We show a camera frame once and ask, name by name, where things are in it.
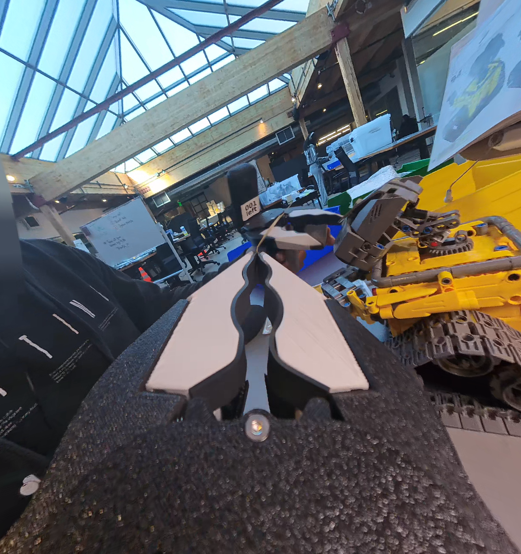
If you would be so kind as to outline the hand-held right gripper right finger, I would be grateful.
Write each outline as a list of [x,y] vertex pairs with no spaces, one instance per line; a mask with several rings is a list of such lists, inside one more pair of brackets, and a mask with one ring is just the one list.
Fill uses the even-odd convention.
[[257,257],[272,324],[267,377],[278,397],[366,391],[368,380],[324,297],[268,254]]

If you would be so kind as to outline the green plastic bin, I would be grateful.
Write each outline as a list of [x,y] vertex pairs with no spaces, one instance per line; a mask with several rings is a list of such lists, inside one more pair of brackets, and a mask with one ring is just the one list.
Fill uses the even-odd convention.
[[[430,162],[430,160],[428,158],[428,159],[423,159],[423,160],[416,161],[416,162],[410,162],[410,163],[403,164],[399,168],[397,173],[400,175],[400,178],[413,177],[413,176],[424,177],[427,174],[429,174],[430,172],[437,171],[437,170],[442,169],[442,168],[446,167],[447,165],[453,163],[454,159],[453,158],[449,159],[448,161],[440,164],[439,166],[435,167],[431,171],[428,170],[429,162]],[[356,203],[357,200],[366,198],[368,196],[368,195],[366,195],[365,197],[360,197],[360,198],[357,198],[354,201],[352,201],[350,196],[346,192],[347,190],[345,190],[344,192],[342,192],[342,193],[340,193],[336,196],[333,196],[333,197],[329,198],[326,209],[329,210],[329,211],[333,211],[335,213],[339,213],[341,215],[344,215],[354,206],[354,204]]]

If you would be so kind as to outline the glass skylight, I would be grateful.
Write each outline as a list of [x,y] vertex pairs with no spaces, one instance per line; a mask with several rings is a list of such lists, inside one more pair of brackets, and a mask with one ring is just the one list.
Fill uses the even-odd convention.
[[[0,1],[0,153],[14,156],[264,1]],[[24,157],[59,162],[304,19],[281,1]]]

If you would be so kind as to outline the grey desk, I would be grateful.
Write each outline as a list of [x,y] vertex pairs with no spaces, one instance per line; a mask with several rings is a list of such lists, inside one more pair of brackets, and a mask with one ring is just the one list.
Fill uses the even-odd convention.
[[[299,276],[315,286],[341,267],[344,264],[328,254]],[[487,377],[458,377],[431,363],[416,371],[429,390],[461,393],[484,405],[504,407],[491,395]],[[521,552],[521,438],[456,428],[447,431],[473,486]]]

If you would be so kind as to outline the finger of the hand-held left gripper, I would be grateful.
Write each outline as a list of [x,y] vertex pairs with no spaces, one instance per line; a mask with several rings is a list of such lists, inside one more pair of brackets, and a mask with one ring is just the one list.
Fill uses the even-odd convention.
[[339,213],[316,208],[289,208],[283,214],[283,226],[307,227],[309,225],[340,225]]
[[261,232],[259,251],[320,250],[326,246],[327,233],[327,225],[307,225],[303,231],[275,225]]

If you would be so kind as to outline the whiteboard on stand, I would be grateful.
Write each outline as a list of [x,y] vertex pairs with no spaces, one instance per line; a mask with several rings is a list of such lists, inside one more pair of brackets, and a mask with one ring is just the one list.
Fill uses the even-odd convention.
[[129,265],[166,242],[145,201],[135,198],[80,227],[98,257],[114,268]]

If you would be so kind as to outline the instruction booklet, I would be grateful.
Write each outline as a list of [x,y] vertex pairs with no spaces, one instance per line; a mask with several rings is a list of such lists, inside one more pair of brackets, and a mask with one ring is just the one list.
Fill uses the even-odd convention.
[[504,1],[451,49],[429,169],[521,121],[521,1]]

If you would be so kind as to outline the white book stand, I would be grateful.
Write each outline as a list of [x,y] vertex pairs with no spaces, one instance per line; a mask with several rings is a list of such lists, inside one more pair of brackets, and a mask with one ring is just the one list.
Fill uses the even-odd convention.
[[460,151],[470,161],[486,161],[521,154],[521,121],[503,128]]

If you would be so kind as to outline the yellow plastic bin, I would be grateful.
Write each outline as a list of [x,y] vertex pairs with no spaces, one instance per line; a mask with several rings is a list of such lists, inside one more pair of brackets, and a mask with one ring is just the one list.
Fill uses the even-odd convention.
[[459,211],[461,222],[499,216],[521,232],[521,154],[480,161],[452,189],[452,203],[444,197],[451,183],[470,165],[451,163],[420,182],[418,207],[433,212]]

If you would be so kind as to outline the white storage box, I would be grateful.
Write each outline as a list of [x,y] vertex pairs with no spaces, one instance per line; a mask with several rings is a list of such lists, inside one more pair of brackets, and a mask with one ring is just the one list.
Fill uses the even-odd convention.
[[324,163],[326,170],[341,166],[336,151],[342,148],[348,158],[356,163],[361,158],[383,149],[392,143],[391,115],[385,113],[360,128],[355,128],[349,134],[340,137],[326,147],[329,160]]

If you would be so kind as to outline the metal wire page holder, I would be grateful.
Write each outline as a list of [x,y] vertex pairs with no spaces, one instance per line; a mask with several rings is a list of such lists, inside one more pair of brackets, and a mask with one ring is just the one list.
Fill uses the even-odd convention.
[[445,194],[445,197],[444,197],[444,202],[445,203],[452,203],[453,201],[453,192],[452,192],[452,189],[453,189],[453,186],[458,182],[460,181],[460,179],[462,179],[469,171],[472,170],[472,168],[478,163],[479,161],[474,161],[463,173],[461,173],[452,183],[451,185],[448,187],[447,191],[446,191],[446,194]]

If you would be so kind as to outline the dark background table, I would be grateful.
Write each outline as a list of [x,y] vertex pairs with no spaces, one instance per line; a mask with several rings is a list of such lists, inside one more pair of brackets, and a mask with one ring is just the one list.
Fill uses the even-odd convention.
[[359,168],[367,165],[371,169],[372,165],[378,164],[380,162],[389,162],[389,159],[395,156],[397,151],[402,150],[413,150],[417,149],[422,156],[426,154],[426,157],[429,157],[429,146],[427,140],[433,137],[436,134],[437,125],[433,125],[429,128],[418,131],[415,134],[408,135],[402,139],[392,142],[385,147],[378,149],[376,151],[370,152],[366,155],[353,156],[352,154],[346,155],[347,160],[349,160],[346,169],[350,173],[353,173]]

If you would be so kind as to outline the yellow grey brick robot model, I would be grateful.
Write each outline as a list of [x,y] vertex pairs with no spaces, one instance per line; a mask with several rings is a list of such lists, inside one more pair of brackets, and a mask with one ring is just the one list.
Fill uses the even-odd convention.
[[343,216],[346,267],[317,286],[422,383],[444,423],[521,438],[521,232],[500,216],[462,222],[418,207],[421,177],[393,178]]

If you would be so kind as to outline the clear plastic bag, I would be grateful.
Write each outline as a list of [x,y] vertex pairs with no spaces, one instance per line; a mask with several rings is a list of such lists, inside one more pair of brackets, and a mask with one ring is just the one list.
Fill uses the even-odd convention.
[[400,175],[397,173],[394,167],[392,165],[387,165],[379,169],[376,173],[367,178],[367,180],[365,180],[361,184],[351,187],[346,192],[350,196],[351,200],[354,201],[357,198],[365,197],[375,190],[378,190],[389,181],[399,177]]

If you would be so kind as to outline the cluttered background table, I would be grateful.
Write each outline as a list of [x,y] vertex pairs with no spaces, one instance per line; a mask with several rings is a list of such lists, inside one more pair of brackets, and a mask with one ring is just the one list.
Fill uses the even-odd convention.
[[322,208],[318,187],[306,180],[300,182],[298,175],[274,183],[259,195],[260,204],[264,209],[282,206],[300,207],[312,204]]

